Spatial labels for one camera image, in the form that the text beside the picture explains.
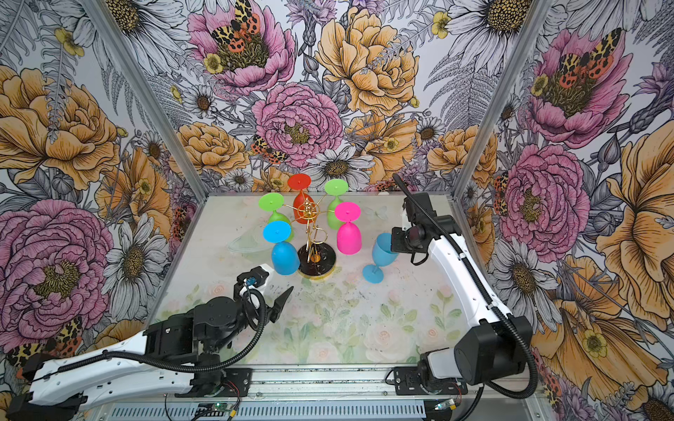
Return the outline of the light blue wine glass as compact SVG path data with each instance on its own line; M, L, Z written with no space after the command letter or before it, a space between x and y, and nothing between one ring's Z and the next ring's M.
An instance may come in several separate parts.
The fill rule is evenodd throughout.
M391 241L391 233L381 233L377 236L372 248L373 263L363 268L363 278L367 282L381 283L384 280L383 268L398 258L398 253L391 249Z

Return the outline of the pink wine glass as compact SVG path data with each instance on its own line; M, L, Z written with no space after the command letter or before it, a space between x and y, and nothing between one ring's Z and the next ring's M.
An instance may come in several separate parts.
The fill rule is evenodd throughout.
M362 249L362 234L356 221L362 214L356 203L344 202L335 208L335 217L342 222L337 233L337 247L342 254L354 255Z

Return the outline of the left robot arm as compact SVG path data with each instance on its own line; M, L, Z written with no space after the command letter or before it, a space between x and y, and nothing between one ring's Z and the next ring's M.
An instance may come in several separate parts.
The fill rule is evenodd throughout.
M127 340L68 359L35 354L24 367L30 388L14 396L9 420L70 420L80 410L129 397L218 394L227 370L278 321L293 292L272 305L264 294L275 271L257 266L237 276L233 296L216 296L152 324Z

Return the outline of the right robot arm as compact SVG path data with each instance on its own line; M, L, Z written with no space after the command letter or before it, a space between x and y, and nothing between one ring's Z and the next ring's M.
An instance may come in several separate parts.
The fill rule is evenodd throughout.
M419 382L429 391L460 380L513 399L533 396L539 375L531 351L532 324L515 316L486 281L456 220L439 215L428 193L412 193L399 175L393 181L405 194L405 226L392 228L391 249L433 261L453 289L468 326L456 345L421 355Z

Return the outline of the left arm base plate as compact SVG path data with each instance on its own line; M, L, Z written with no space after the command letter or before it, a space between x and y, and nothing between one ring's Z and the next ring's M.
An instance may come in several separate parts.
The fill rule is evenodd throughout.
M245 397L249 394L253 372L251 368L227 368L196 374L190 382L190 390L176 397Z

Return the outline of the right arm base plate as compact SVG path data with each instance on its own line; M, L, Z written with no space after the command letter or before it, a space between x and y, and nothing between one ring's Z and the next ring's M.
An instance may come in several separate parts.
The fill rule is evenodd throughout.
M395 388L397 396L459 396L468 393L468 386L461 379L437 379L419 367L393 368L385 380Z

